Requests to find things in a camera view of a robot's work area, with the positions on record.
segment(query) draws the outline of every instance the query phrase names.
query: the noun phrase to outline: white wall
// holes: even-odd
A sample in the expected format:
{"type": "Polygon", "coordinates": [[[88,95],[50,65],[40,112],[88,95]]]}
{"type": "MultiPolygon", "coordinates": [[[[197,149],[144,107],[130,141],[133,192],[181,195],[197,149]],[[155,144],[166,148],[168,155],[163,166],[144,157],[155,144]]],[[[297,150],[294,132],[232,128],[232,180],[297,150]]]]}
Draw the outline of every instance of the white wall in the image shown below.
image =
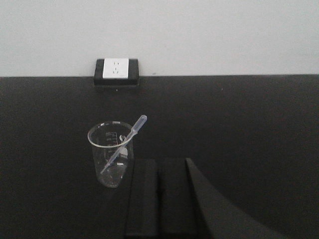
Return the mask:
{"type": "Polygon", "coordinates": [[[319,73],[318,0],[0,0],[0,76],[319,73]]]}

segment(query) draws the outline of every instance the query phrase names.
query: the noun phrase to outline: black countertop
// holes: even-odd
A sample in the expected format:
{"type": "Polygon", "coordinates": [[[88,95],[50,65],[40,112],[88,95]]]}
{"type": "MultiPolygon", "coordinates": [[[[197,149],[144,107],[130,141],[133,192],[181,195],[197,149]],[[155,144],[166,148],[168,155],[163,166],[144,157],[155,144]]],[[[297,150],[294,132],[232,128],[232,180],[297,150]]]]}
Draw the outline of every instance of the black countertop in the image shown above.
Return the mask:
{"type": "Polygon", "coordinates": [[[292,238],[319,236],[318,75],[141,77],[138,87],[104,89],[92,77],[14,77],[0,86],[0,235],[79,232],[112,194],[96,181],[88,130],[146,114],[135,157],[191,157],[256,220],[292,238]]]}

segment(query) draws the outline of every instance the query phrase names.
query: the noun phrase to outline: electrical outlet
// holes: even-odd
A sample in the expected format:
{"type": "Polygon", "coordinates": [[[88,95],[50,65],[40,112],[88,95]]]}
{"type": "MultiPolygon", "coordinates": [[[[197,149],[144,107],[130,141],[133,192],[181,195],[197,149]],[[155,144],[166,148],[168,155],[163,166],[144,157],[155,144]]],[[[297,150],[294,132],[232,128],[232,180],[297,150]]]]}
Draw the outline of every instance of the electrical outlet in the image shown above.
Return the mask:
{"type": "Polygon", "coordinates": [[[103,66],[103,79],[128,79],[128,58],[106,58],[103,66]]]}

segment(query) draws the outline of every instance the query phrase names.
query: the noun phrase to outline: white outlet faceplate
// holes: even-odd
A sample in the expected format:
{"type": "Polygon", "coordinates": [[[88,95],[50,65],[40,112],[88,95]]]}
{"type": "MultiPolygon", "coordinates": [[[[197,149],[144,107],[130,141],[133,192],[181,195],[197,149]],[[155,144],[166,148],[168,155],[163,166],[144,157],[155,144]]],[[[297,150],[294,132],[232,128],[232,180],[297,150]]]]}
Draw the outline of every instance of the white outlet faceplate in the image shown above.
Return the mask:
{"type": "Polygon", "coordinates": [[[104,79],[128,79],[129,59],[128,58],[105,58],[103,67],[104,79]]]}

